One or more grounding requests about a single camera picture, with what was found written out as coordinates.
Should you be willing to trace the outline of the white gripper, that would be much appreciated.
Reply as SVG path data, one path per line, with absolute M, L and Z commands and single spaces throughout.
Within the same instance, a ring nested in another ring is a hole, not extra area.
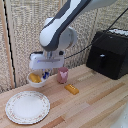
M 64 52 L 63 51 L 39 51 L 30 54 L 29 67 L 32 70 L 39 69 L 52 69 L 62 67 L 64 64 Z M 47 79 L 50 76 L 51 70 L 42 74 L 43 79 Z

